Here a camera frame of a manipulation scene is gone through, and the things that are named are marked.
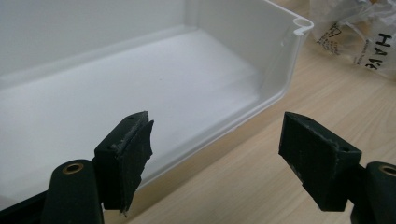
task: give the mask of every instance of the clamp jaw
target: clamp jaw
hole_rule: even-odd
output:
[[[152,155],[154,121],[147,111],[123,119],[94,150],[92,161],[56,168],[49,189],[0,212],[0,223],[100,224],[105,209],[126,213]]]
[[[361,151],[309,117],[285,113],[279,155],[320,210],[341,212],[354,203],[353,224],[396,223],[396,166],[359,165]]]

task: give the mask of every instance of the white plastic tray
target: white plastic tray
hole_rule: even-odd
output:
[[[260,0],[1,6],[0,209],[142,110],[155,120],[147,184],[279,100],[313,26]]]

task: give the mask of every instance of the wooden table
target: wooden table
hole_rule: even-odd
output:
[[[308,0],[276,0],[308,17]],[[277,154],[283,114],[307,115],[362,151],[396,164],[396,82],[321,49],[308,37],[290,90],[269,109],[139,190],[128,218],[106,223],[350,223],[321,212]]]

